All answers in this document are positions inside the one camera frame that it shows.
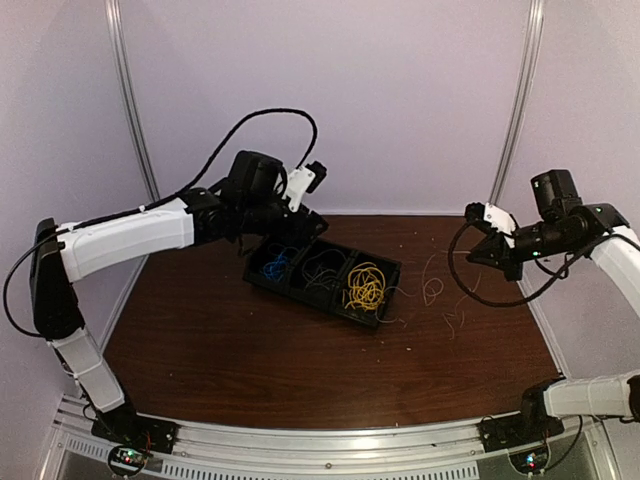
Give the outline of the left aluminium frame post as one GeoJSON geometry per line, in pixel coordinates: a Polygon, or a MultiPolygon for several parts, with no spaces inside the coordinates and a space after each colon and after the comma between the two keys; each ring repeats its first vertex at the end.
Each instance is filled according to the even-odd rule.
{"type": "Polygon", "coordinates": [[[125,120],[129,129],[134,155],[142,176],[142,182],[150,200],[148,209],[158,206],[162,197],[149,156],[143,124],[136,100],[133,76],[129,65],[127,45],[124,34],[120,2],[104,2],[107,28],[110,37],[116,77],[124,108],[125,120]]]}

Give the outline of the black three-compartment bin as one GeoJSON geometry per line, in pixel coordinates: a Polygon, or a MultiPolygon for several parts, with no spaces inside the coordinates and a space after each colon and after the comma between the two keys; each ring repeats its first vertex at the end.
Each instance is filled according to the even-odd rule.
{"type": "Polygon", "coordinates": [[[266,239],[249,255],[243,279],[316,310],[376,329],[398,289],[401,263],[317,239],[304,255],[266,239]]]}

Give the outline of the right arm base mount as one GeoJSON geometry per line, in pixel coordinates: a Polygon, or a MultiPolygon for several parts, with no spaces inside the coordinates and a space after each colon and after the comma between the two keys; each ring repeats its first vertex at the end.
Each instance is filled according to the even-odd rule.
{"type": "Polygon", "coordinates": [[[478,432],[486,453],[506,451],[512,467],[520,474],[541,474],[550,464],[549,440],[565,431],[557,419],[541,425],[527,425],[521,414],[483,417],[478,432]]]}

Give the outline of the aluminium frame post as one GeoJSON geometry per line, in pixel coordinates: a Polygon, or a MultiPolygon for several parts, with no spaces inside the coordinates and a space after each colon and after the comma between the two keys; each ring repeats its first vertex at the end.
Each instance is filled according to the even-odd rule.
{"type": "Polygon", "coordinates": [[[505,190],[509,170],[515,157],[518,139],[524,124],[526,107],[532,90],[541,48],[545,4],[546,2],[544,0],[531,0],[529,2],[524,44],[513,105],[489,196],[489,202],[492,204],[497,204],[500,201],[505,190]]]}
{"type": "Polygon", "coordinates": [[[107,28],[110,37],[116,77],[124,108],[125,120],[129,129],[134,155],[142,176],[142,182],[150,200],[148,209],[158,206],[162,197],[149,156],[143,124],[136,100],[133,76],[129,65],[127,45],[124,34],[120,2],[104,2],[107,28]]]}

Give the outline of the right aluminium frame post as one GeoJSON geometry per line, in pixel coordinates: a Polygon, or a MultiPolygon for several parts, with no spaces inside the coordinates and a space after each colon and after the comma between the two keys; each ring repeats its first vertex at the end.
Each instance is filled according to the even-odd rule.
{"type": "Polygon", "coordinates": [[[515,157],[518,139],[524,124],[526,107],[532,90],[541,48],[545,4],[546,2],[544,0],[531,0],[529,2],[524,44],[513,105],[489,196],[489,202],[492,204],[497,204],[500,201],[505,190],[509,170],[515,157]]]}

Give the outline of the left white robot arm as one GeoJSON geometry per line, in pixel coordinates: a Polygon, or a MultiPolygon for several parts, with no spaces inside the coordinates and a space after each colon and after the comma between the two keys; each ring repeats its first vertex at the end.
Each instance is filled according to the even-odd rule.
{"type": "Polygon", "coordinates": [[[245,235],[308,243],[328,225],[303,198],[326,175],[318,161],[287,171],[273,157],[241,151],[229,174],[209,188],[188,186],[154,205],[85,222],[41,221],[33,246],[19,258],[31,263],[34,325],[19,333],[44,339],[105,415],[106,429],[123,444],[137,442],[143,421],[89,333],[74,283],[139,257],[219,240],[240,242],[245,235]]]}

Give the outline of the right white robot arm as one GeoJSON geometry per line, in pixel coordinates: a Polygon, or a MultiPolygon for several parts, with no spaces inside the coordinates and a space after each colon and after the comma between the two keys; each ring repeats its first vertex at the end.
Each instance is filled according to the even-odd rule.
{"type": "MultiPolygon", "coordinates": [[[[470,263],[494,268],[508,281],[519,281],[528,261],[562,254],[563,265],[538,290],[521,299],[527,304],[566,277],[580,259],[591,260],[622,293],[633,309],[639,307],[639,238],[629,222],[608,203],[586,204],[572,175],[550,170],[532,178],[531,186],[540,221],[517,224],[512,214],[490,203],[470,203],[464,213],[466,227],[483,233],[467,255],[470,263]]],[[[551,380],[528,389],[512,430],[519,440],[535,440],[565,416],[639,419],[639,373],[586,379],[551,380]]]]}

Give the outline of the aluminium front rail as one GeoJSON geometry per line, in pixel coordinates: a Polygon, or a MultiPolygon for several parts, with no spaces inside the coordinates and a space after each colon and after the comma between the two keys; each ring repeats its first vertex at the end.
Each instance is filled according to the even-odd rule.
{"type": "Polygon", "coordinates": [[[364,430],[252,429],[180,421],[171,453],[139,479],[527,479],[521,461],[542,453],[541,479],[618,479],[604,425],[566,418],[546,441],[489,452],[490,419],[364,430]]]}

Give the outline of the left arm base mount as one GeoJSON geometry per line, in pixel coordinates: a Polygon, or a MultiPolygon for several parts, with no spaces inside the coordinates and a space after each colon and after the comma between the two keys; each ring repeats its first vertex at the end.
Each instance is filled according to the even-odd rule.
{"type": "Polygon", "coordinates": [[[133,477],[152,466],[159,454],[171,454],[178,425],[166,420],[138,417],[129,433],[116,433],[101,420],[94,420],[91,434],[113,443],[106,457],[107,467],[119,477],[133,477]]]}

